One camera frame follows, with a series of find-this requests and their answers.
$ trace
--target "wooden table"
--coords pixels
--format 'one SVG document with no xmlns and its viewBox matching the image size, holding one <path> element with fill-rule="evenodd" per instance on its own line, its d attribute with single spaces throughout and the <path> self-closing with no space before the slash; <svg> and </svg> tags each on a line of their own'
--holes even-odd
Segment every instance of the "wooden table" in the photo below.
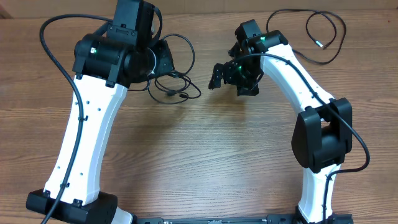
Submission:
<svg viewBox="0 0 398 224">
<path fill-rule="evenodd" d="M 337 13 L 348 26 L 337 59 L 325 66 L 301 61 L 326 91 L 350 100 L 353 126 L 372 159 L 365 171 L 338 176 L 333 208 L 352 213 L 355 223 L 397 223 L 398 11 Z M 265 31 L 269 14 L 165 16 L 163 34 L 186 35 L 195 47 L 197 61 L 190 76 L 203 96 L 166 106 L 146 92 L 128 94 L 114 122 L 101 174 L 101 190 L 116 194 L 121 208 L 139 217 L 165 218 L 294 212 L 302 168 L 290 146 L 296 118 L 282 92 L 268 77 L 256 97 L 237 97 L 229 85 L 207 89 L 214 64 L 229 60 L 227 51 L 239 24 L 256 19 Z M 270 29 L 281 30 L 295 49 L 310 57 L 332 57 L 338 41 L 320 50 L 305 33 L 307 17 L 281 14 Z M 40 223 L 43 216 L 26 210 L 25 200 L 48 179 L 70 112 L 72 89 L 39 42 L 43 21 L 0 20 L 1 223 Z M 76 42 L 100 24 L 65 19 L 46 30 L 50 49 L 70 74 Z M 338 40 L 342 28 L 337 24 Z M 310 23 L 310 31 L 323 43 L 333 35 L 322 18 Z M 188 45 L 177 38 L 169 44 L 176 67 L 184 71 L 191 61 Z M 170 78 L 164 83 L 180 85 Z M 363 150 L 353 141 L 343 167 L 363 162 Z"/>
</svg>

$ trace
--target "wire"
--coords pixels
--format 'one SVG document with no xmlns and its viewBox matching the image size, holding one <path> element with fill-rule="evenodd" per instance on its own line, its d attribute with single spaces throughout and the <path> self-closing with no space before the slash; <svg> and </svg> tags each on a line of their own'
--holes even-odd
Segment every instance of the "wire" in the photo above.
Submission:
<svg viewBox="0 0 398 224">
<path fill-rule="evenodd" d="M 163 18 L 162 18 L 162 13 L 160 12 L 160 9 L 158 7 L 154 8 L 154 12 L 156 13 L 157 17 L 159 18 L 159 29 L 157 30 L 154 38 L 149 42 L 149 47 L 153 47 L 160 38 L 160 35 L 162 33 L 162 28 L 163 28 Z"/>
<path fill-rule="evenodd" d="M 314 59 L 310 59 L 307 56 L 305 56 L 303 53 L 299 52 L 298 50 L 293 49 L 293 52 L 295 52 L 296 54 L 298 54 L 299 56 L 303 57 L 305 60 L 308 60 L 309 62 L 318 64 L 318 65 L 327 65 L 330 62 L 334 61 L 334 59 L 337 57 L 337 55 L 340 53 L 341 47 L 343 46 L 343 42 L 344 42 L 344 38 L 346 37 L 346 33 L 347 33 L 347 26 L 346 23 L 344 22 L 344 20 L 337 14 L 335 14 L 334 12 L 330 12 L 330 11 L 317 11 L 314 9 L 279 9 L 276 10 L 275 12 L 273 12 L 267 20 L 267 25 L 266 25 L 266 30 L 267 32 L 269 32 L 268 30 L 268 23 L 271 20 L 272 17 L 274 17 L 274 15 L 276 15 L 279 12 L 313 12 L 313 14 L 311 14 L 311 16 L 307 19 L 307 22 L 305 23 L 305 30 L 307 31 L 308 36 L 312 39 L 312 41 L 314 41 L 315 44 L 317 44 L 319 47 L 321 47 L 323 50 L 327 49 L 332 43 L 333 41 L 335 41 L 336 36 L 337 36 L 337 28 L 335 23 L 332 21 L 332 19 L 330 19 L 330 17 L 327 16 L 327 14 L 334 16 L 335 18 L 337 18 L 339 21 L 341 21 L 341 23 L 343 24 L 343 28 L 344 28 L 344 33 L 343 36 L 341 38 L 341 42 L 340 45 L 338 47 L 337 53 L 335 54 L 335 56 L 333 56 L 329 61 L 326 62 L 318 62 Z M 332 38 L 331 41 L 329 41 L 329 43 L 327 43 L 326 45 L 322 45 L 321 42 L 315 38 L 312 37 L 312 35 L 310 34 L 310 32 L 308 31 L 308 22 L 310 21 L 310 19 L 315 16 L 315 15 L 322 15 L 323 17 L 327 18 L 329 20 L 329 22 L 332 24 L 333 29 L 335 30 L 335 35 Z"/>
<path fill-rule="evenodd" d="M 45 224 L 45 223 L 48 222 L 48 220 L 52 216 L 54 210 L 56 209 L 57 205 L 61 201 L 61 197 L 62 197 L 63 192 L 65 191 L 65 188 L 68 186 L 68 179 L 69 179 L 72 167 L 73 167 L 73 163 L 74 163 L 75 158 L 76 158 L 77 150 L 79 148 L 79 143 L 80 143 L 80 139 L 81 139 L 81 132 L 83 131 L 83 121 L 84 121 L 83 101 L 81 100 L 81 96 L 80 96 L 79 90 L 78 90 L 76 84 L 73 82 L 72 78 L 70 78 L 68 72 L 62 67 L 60 62 L 51 53 L 49 47 L 47 46 L 47 44 L 45 43 L 45 40 L 44 40 L 44 30 L 50 23 L 52 23 L 54 21 L 57 21 L 59 19 L 72 18 L 72 17 L 99 19 L 99 20 L 102 20 L 102 21 L 112 22 L 111 19 L 108 19 L 108 18 L 105 18 L 105 17 L 100 17 L 100 16 L 91 16 L 91 15 L 86 15 L 86 14 L 66 14 L 66 15 L 56 16 L 56 17 L 53 17 L 53 18 L 45 21 L 43 23 L 42 27 L 40 28 L 39 37 L 40 37 L 40 42 L 42 43 L 43 49 L 44 49 L 45 53 L 47 53 L 47 55 L 50 57 L 50 59 L 54 62 L 54 64 L 58 67 L 58 69 L 61 71 L 62 75 L 68 80 L 70 86 L 73 89 L 73 92 L 76 95 L 77 103 L 78 103 L 78 107 L 79 107 L 79 118 L 78 118 L 79 119 L 79 125 L 78 125 L 77 134 L 76 134 L 75 146 L 73 147 L 72 155 L 70 156 L 70 160 L 69 160 L 69 165 L 68 165 L 67 171 L 65 172 L 65 176 L 64 176 L 64 178 L 62 180 L 62 184 L 60 186 L 60 191 L 59 191 L 59 193 L 57 195 L 57 198 L 55 199 L 50 211 L 44 217 L 44 219 L 42 221 L 42 224 Z"/>
<path fill-rule="evenodd" d="M 261 57 L 261 56 L 266 56 L 266 57 L 271 57 L 271 58 L 275 58 L 278 60 L 281 60 L 283 62 L 285 62 L 287 65 L 291 66 L 296 72 L 297 74 L 300 76 L 300 78 L 303 80 L 304 84 L 307 86 L 307 88 L 310 90 L 310 92 L 312 93 L 312 95 L 323 105 L 326 106 L 329 110 L 329 112 L 336 118 L 338 119 L 341 123 L 343 123 L 344 126 L 346 126 L 351 133 L 354 135 L 354 137 L 358 140 L 358 142 L 360 143 L 360 145 L 363 147 L 364 151 L 365 151 L 365 156 L 366 156 L 366 161 L 365 163 L 359 167 L 359 168 L 355 168 L 355 169 L 345 169 L 345 170 L 336 170 L 334 172 L 331 172 L 328 174 L 327 178 L 326 178 L 326 185 L 325 185 L 325 193 L 323 194 L 323 223 L 326 224 L 326 199 L 327 199 L 327 195 L 328 195 L 328 189 L 329 189 L 329 181 L 331 179 L 332 176 L 336 175 L 336 174 L 342 174 L 342 173 L 351 173 L 351 172 L 359 172 L 364 170 L 365 168 L 367 168 L 367 166 L 370 163 L 371 160 L 371 156 L 369 153 L 369 149 L 366 146 L 365 142 L 363 141 L 363 139 L 361 138 L 361 136 L 338 114 L 336 113 L 336 111 L 334 111 L 333 109 L 330 108 L 330 106 L 328 104 L 326 104 L 319 96 L 318 93 L 311 87 L 311 85 L 309 84 L 309 82 L 305 79 L 304 75 L 301 73 L 301 71 L 290 61 L 287 60 L 283 57 L 277 56 L 277 55 L 272 55 L 272 54 L 251 54 L 251 55 L 245 55 L 242 56 L 240 58 L 236 58 L 236 59 L 232 59 L 229 63 L 236 63 L 238 61 L 241 60 L 246 60 L 248 58 L 252 58 L 252 57 Z"/>
<path fill-rule="evenodd" d="M 195 49 L 193 48 L 192 43 L 186 37 L 184 37 L 183 35 L 180 35 L 180 34 L 167 34 L 166 36 L 164 36 L 162 38 L 162 40 L 164 40 L 164 39 L 166 39 L 168 37 L 171 37 L 171 36 L 176 36 L 176 37 L 182 38 L 188 43 L 188 45 L 190 46 L 191 51 L 192 51 L 192 63 L 191 63 L 191 66 L 189 67 L 189 69 L 185 73 L 179 72 L 177 70 L 173 70 L 169 74 L 167 74 L 170 77 L 181 78 L 184 81 L 184 87 L 180 88 L 179 90 L 173 90 L 173 89 L 167 88 L 166 86 L 164 86 L 163 84 L 160 83 L 158 77 L 155 78 L 155 82 L 154 82 L 155 83 L 155 87 L 158 90 L 166 93 L 168 96 L 174 96 L 176 94 L 179 94 L 179 97 L 183 98 L 183 100 L 180 100 L 180 101 L 177 101 L 177 102 L 172 102 L 172 103 L 163 102 L 163 101 L 160 101 L 157 98 L 155 98 L 153 96 L 153 94 L 150 92 L 149 88 L 147 89 L 148 93 L 149 93 L 149 96 L 153 100 L 155 100 L 158 103 L 165 104 L 165 105 L 176 105 L 176 104 L 179 104 L 179 103 L 183 103 L 183 102 L 187 101 L 188 99 L 196 99 L 196 98 L 199 98 L 201 96 L 200 89 L 195 84 L 193 84 L 192 81 L 191 81 L 191 78 L 187 76 L 187 74 L 192 70 L 193 65 L 195 64 Z M 191 97 L 191 96 L 189 96 L 188 93 L 184 92 L 190 86 L 193 86 L 199 92 L 199 94 L 197 96 Z"/>
<path fill-rule="evenodd" d="M 154 71 L 155 71 L 155 68 L 156 68 L 156 55 L 155 55 L 155 53 L 154 53 L 154 51 L 152 49 L 150 49 L 150 48 L 148 48 L 148 49 L 152 52 L 152 54 L 154 56 L 154 62 L 155 63 L 154 63 L 153 69 L 150 71 L 150 73 L 147 76 L 147 78 L 148 78 L 147 86 L 145 88 L 141 89 L 141 90 L 128 90 L 128 91 L 146 91 L 146 90 L 149 89 L 149 86 L 150 86 L 150 78 L 149 78 L 149 76 L 154 74 Z"/>
<path fill-rule="evenodd" d="M 95 35 L 104 35 L 108 30 L 108 26 L 111 25 L 109 22 L 105 22 L 101 27 L 99 27 L 96 31 L 93 32 Z"/>
</svg>

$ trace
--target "black joint housing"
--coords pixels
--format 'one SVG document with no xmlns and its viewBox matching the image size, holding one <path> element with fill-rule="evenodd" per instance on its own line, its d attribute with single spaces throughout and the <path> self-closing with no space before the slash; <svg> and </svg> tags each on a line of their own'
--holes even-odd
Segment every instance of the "black joint housing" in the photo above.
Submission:
<svg viewBox="0 0 398 224">
<path fill-rule="evenodd" d="M 291 223 L 302 223 L 302 224 L 324 224 L 323 221 L 320 222 L 307 222 L 303 215 L 301 214 L 299 207 L 296 206 L 296 212 L 294 216 L 294 221 Z M 325 224 L 354 224 L 353 216 L 352 215 L 336 215 L 331 214 L 329 217 L 326 218 Z"/>
<path fill-rule="evenodd" d="M 43 189 L 29 193 L 26 200 L 26 208 L 34 212 L 46 215 L 55 199 L 50 198 L 50 192 Z M 111 224 L 116 209 L 118 198 L 115 195 L 99 192 L 97 200 L 81 206 L 81 200 L 75 200 L 73 204 L 59 202 L 52 218 L 74 224 Z"/>
<path fill-rule="evenodd" d="M 236 63 L 217 63 L 209 83 L 209 89 L 221 86 L 220 78 L 225 84 L 236 85 L 238 96 L 256 96 L 259 94 L 259 81 L 264 75 L 261 70 L 261 57 L 250 57 L 239 60 L 240 57 L 251 54 L 263 54 L 270 47 L 288 44 L 287 39 L 279 30 L 263 34 L 255 20 L 243 22 L 236 30 L 237 42 L 228 51 Z"/>
<path fill-rule="evenodd" d="M 298 114 L 294 128 L 294 156 L 302 167 L 310 168 L 314 173 L 332 164 L 343 163 L 352 148 L 351 131 L 332 116 L 328 107 L 352 126 L 351 104 L 342 98 L 319 108 L 307 107 Z M 322 127 L 321 119 L 329 121 L 329 125 Z"/>
<path fill-rule="evenodd" d="M 113 22 L 103 25 L 106 37 L 101 27 L 76 44 L 73 71 L 77 78 L 89 75 L 106 80 L 110 88 L 116 84 L 129 88 L 174 70 L 167 42 L 152 38 L 154 13 L 155 6 L 143 0 L 119 0 Z"/>
</svg>

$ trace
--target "black plastic cover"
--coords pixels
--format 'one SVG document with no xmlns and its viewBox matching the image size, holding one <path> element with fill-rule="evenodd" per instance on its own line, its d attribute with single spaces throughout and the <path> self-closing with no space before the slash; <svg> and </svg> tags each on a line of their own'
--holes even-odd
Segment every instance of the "black plastic cover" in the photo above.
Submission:
<svg viewBox="0 0 398 224">
<path fill-rule="evenodd" d="M 333 101 L 330 108 L 352 126 L 352 107 L 346 98 Z M 321 119 L 330 121 L 322 127 Z M 344 162 L 352 148 L 351 131 L 330 115 L 326 106 L 308 107 L 297 116 L 292 138 L 292 149 L 298 163 L 312 172 Z"/>
<path fill-rule="evenodd" d="M 260 27 L 257 25 L 257 22 L 254 19 L 247 22 L 242 22 L 241 25 L 235 30 L 235 36 L 240 45 L 242 45 L 244 40 L 261 34 L 262 32 Z"/>
<path fill-rule="evenodd" d="M 223 69 L 224 65 L 217 63 L 213 69 L 213 75 L 209 82 L 209 90 L 214 90 L 215 88 L 221 87 L 221 80 L 223 79 Z"/>
<path fill-rule="evenodd" d="M 155 75 L 152 78 L 161 77 L 175 69 L 172 53 L 166 40 L 159 40 L 151 49 L 157 61 Z"/>
<path fill-rule="evenodd" d="M 106 86 L 111 88 L 115 84 L 129 88 L 131 77 L 123 72 L 123 63 L 127 55 L 135 52 L 132 45 L 95 34 L 87 34 L 76 44 L 75 63 L 72 70 L 78 76 L 83 74 L 103 78 L 107 80 Z"/>
<path fill-rule="evenodd" d="M 118 0 L 113 23 L 107 37 L 131 44 L 143 51 L 152 40 L 152 21 L 155 6 L 143 0 Z"/>
<path fill-rule="evenodd" d="M 242 42 L 242 49 L 248 54 L 266 53 L 270 47 L 289 42 L 279 30 L 248 38 Z"/>
</svg>

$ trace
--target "cable connector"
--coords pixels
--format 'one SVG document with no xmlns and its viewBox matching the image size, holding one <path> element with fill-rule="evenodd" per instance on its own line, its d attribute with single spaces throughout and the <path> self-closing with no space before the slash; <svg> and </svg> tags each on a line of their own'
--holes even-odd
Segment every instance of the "cable connector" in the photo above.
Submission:
<svg viewBox="0 0 398 224">
<path fill-rule="evenodd" d="M 322 44 L 319 40 L 316 40 L 315 43 L 316 43 L 319 47 L 321 47 L 321 48 L 323 47 L 323 44 Z"/>
<path fill-rule="evenodd" d="M 169 91 L 166 92 L 167 96 L 174 96 L 176 94 L 177 94 L 177 91 L 175 91 L 175 90 L 169 90 Z"/>
</svg>

